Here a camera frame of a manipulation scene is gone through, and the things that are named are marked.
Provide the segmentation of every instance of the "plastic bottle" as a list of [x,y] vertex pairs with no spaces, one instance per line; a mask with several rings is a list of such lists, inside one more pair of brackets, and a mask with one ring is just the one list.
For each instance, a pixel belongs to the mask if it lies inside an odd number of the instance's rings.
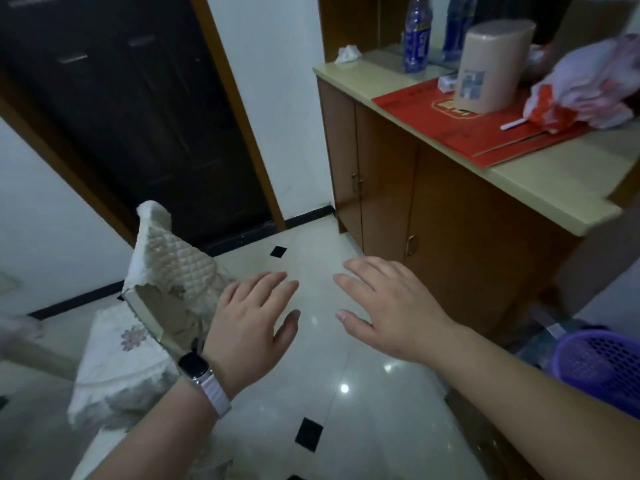
[[449,0],[447,28],[445,30],[444,45],[442,46],[443,61],[457,61],[460,58],[460,46],[462,44],[459,40],[462,32],[464,3],[465,0]]
[[478,0],[465,0],[462,8],[462,24],[460,26],[460,37],[458,39],[458,49],[460,54],[465,46],[465,37],[467,36],[467,30],[471,28],[471,24],[474,22],[476,16],[476,6]]
[[420,72],[427,67],[433,12],[431,0],[410,0],[404,23],[403,69]]

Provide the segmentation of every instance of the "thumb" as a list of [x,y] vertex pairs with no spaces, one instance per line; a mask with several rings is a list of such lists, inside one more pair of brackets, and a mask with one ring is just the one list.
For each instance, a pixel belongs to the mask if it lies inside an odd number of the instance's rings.
[[362,318],[358,318],[355,314],[347,310],[338,310],[335,316],[342,322],[347,333],[373,347],[376,343],[376,332],[373,330],[371,323],[365,322]]
[[273,338],[275,348],[276,361],[279,361],[289,346],[296,338],[298,333],[298,319],[300,318],[300,310],[293,310],[284,319],[282,325],[278,329],[276,336]]

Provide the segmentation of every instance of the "finger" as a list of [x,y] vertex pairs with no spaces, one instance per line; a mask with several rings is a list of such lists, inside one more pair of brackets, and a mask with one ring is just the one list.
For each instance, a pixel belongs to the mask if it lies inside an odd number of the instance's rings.
[[281,282],[284,281],[284,278],[287,277],[286,271],[281,271],[279,273],[271,273],[263,276],[260,281],[256,283],[256,285],[251,290],[251,293],[246,297],[247,300],[251,300],[251,302],[258,304],[258,306],[263,306],[264,302],[267,301],[267,298],[271,295],[271,292],[278,286]]
[[249,278],[245,278],[242,281],[242,283],[240,283],[240,286],[238,286],[236,292],[234,293],[232,302],[238,303],[244,300],[244,298],[249,296],[249,293],[251,293],[251,290],[256,285],[256,283],[260,281],[263,277],[267,276],[267,274],[271,274],[271,272],[266,271],[264,273],[257,273],[257,274],[254,274],[253,276],[250,276]]
[[365,309],[367,309],[365,305],[375,297],[375,291],[360,280],[357,280],[348,274],[334,274],[333,281],[342,288],[342,291],[347,293],[347,295],[352,297],[356,303],[359,303]]
[[355,314],[347,310],[338,310],[335,316],[342,322],[344,329],[350,336],[368,346],[376,347],[376,331],[373,329],[371,323],[365,322],[362,318],[358,318]]
[[278,317],[282,315],[282,312],[289,304],[289,300],[296,292],[300,283],[297,281],[289,281],[281,284],[275,290],[271,292],[271,296],[262,306],[266,311],[267,320],[270,326],[276,325]]
[[392,280],[396,280],[400,277],[400,274],[398,274],[398,271],[396,270],[396,268],[392,266],[391,263],[389,263],[389,261],[385,259],[374,257],[374,256],[368,256],[365,258],[365,260],[370,265],[375,267],[380,273],[384,274],[388,278],[391,278]]
[[298,320],[300,318],[300,310],[293,310],[284,319],[284,322],[278,329],[275,337],[273,338],[273,345],[276,356],[276,363],[282,358],[285,352],[289,349],[289,346],[296,338],[298,333]]
[[229,303],[231,303],[231,300],[233,299],[238,286],[240,286],[240,282],[236,281],[231,283],[225,288],[224,291],[222,291],[222,295],[220,295],[220,300],[218,301],[218,307],[227,306]]
[[389,261],[389,264],[395,267],[396,271],[402,276],[404,276],[405,278],[409,278],[413,280],[418,279],[415,277],[415,274],[413,274],[412,271],[409,268],[407,268],[407,266],[405,266],[404,264],[399,263],[398,261]]
[[368,284],[373,290],[379,290],[388,278],[373,266],[366,258],[349,259],[344,267]]

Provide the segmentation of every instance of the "beige cylindrical container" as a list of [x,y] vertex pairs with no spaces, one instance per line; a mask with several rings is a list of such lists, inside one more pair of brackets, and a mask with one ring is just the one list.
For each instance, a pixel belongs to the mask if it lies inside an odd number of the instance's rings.
[[471,27],[465,38],[453,104],[457,109],[500,111],[513,100],[536,24],[492,20]]

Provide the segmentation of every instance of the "countertop edge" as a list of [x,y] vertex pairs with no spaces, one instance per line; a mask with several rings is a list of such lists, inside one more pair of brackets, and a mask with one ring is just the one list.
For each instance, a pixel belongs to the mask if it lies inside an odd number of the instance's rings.
[[317,67],[313,67],[313,71],[316,74],[316,76],[318,76],[320,79],[323,79],[327,83],[331,84],[335,88],[339,89],[343,93],[350,96],[352,99],[372,109],[373,111],[377,112],[384,118],[400,126],[404,130],[409,131],[409,133],[419,138],[421,141],[434,147],[439,152],[444,153],[446,156],[448,156],[452,160],[456,161],[460,165],[469,169],[470,171],[472,171],[479,177],[483,178],[487,182],[495,185],[503,192],[514,197],[516,200],[522,202],[524,205],[532,208],[533,210],[535,210],[542,216],[548,218],[555,224],[569,231],[571,234],[574,234],[578,237],[583,237],[587,235],[590,231],[592,231],[594,228],[596,228],[597,226],[600,226],[608,221],[615,219],[616,217],[619,217],[623,212],[623,210],[619,206],[613,204],[612,202],[606,200],[601,196],[594,195],[593,204],[595,207],[600,207],[599,212],[597,212],[597,217],[590,219],[588,221],[580,219],[579,217],[576,217],[571,213],[569,213],[567,209],[562,209],[561,207],[553,205],[550,202],[544,201],[540,199],[538,195],[530,192],[528,189],[524,187],[519,187],[516,184],[513,184],[508,178],[504,177],[503,175],[500,175],[499,173],[496,173],[491,170],[487,171],[473,165],[473,163],[466,160],[464,157],[456,154],[455,152],[453,152],[443,144],[437,142],[436,140],[433,140],[432,138],[429,138],[428,136],[423,135],[419,131],[416,131],[416,129],[411,128],[404,122],[398,120],[395,116],[384,111],[382,108],[380,108],[380,106],[373,103],[372,100],[366,99],[363,96],[357,94],[347,86],[341,84],[340,81],[332,78],[325,72],[322,72],[321,70],[319,70]]

